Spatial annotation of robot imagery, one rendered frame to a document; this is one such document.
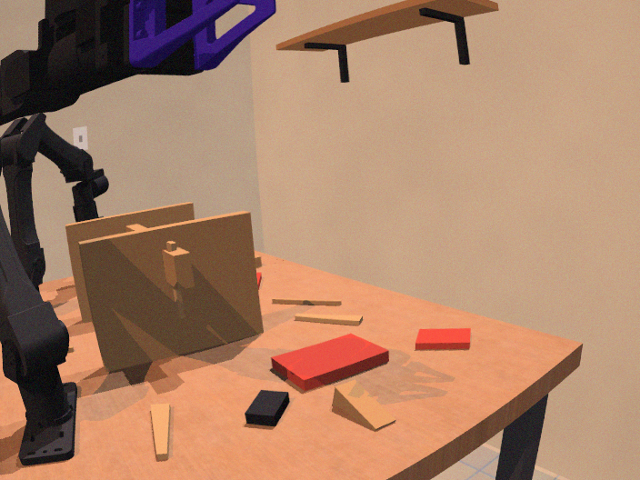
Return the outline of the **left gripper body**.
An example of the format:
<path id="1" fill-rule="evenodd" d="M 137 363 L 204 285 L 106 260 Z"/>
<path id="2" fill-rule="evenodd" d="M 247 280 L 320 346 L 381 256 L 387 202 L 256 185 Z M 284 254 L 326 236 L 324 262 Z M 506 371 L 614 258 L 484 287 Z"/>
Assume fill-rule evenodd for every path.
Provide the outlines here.
<path id="1" fill-rule="evenodd" d="M 76 206 L 75 210 L 76 210 L 78 222 L 97 218 L 94 201 L 88 204 L 87 208 L 84 208 L 84 206 L 82 205 L 82 206 Z"/>

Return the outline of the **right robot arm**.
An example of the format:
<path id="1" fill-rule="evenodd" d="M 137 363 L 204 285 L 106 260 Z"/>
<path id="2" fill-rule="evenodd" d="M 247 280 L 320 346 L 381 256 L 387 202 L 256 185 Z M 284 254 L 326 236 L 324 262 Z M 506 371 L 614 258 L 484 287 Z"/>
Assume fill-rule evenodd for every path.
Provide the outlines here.
<path id="1" fill-rule="evenodd" d="M 112 84 L 92 80 L 77 57 L 77 48 L 94 40 L 95 0 L 45 0 L 37 50 L 16 50 L 1 60 L 0 125 L 58 111 Z M 57 367 L 66 362 L 68 330 L 26 274 L 1 206 L 0 342 L 4 375 L 18 385 L 26 410 L 21 464 L 73 458 L 77 387 L 62 383 Z"/>

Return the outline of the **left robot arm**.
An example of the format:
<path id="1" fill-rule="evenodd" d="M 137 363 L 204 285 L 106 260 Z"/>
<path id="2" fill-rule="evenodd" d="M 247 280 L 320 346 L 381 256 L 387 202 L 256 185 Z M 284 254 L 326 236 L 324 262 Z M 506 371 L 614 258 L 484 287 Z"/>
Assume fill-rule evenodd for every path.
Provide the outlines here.
<path id="1" fill-rule="evenodd" d="M 16 119 L 0 137 L 11 237 L 22 266 L 39 293 L 45 274 L 45 255 L 35 229 L 32 198 L 33 162 L 37 152 L 61 169 L 66 183 L 81 181 L 72 187 L 73 210 L 82 205 L 87 208 L 109 186 L 104 169 L 94 170 L 92 156 L 66 142 L 45 120 L 44 113 L 32 115 L 29 121 L 25 117 Z M 77 223 L 76 210 L 74 214 Z"/>

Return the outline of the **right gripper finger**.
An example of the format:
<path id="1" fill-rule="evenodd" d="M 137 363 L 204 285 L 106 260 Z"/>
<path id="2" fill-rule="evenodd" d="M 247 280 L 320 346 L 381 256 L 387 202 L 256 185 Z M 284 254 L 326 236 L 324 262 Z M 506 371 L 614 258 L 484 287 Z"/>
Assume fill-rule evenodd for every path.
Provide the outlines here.
<path id="1" fill-rule="evenodd" d="M 157 66 L 239 2 L 240 0 L 214 0 L 165 30 L 165 0 L 130 0 L 130 64 L 146 68 Z"/>
<path id="2" fill-rule="evenodd" d="M 192 0 L 196 13 L 214 0 Z M 212 70 L 251 32 L 276 12 L 275 0 L 240 0 L 239 5 L 254 5 L 255 10 L 224 35 L 215 36 L 215 21 L 193 37 L 195 70 Z"/>

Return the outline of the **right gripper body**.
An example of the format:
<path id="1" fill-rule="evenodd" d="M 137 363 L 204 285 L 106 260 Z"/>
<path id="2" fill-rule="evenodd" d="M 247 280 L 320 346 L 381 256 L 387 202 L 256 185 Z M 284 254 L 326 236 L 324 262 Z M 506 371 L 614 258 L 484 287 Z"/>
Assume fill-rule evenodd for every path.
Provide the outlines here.
<path id="1" fill-rule="evenodd" d="M 165 30 L 193 14 L 192 0 L 165 2 Z M 95 40 L 77 48 L 81 66 L 92 80 L 114 83 L 133 75 L 195 75 L 204 72 L 195 70 L 193 37 L 159 65 L 133 67 L 129 61 L 129 4 L 130 0 L 95 0 L 96 67 Z"/>

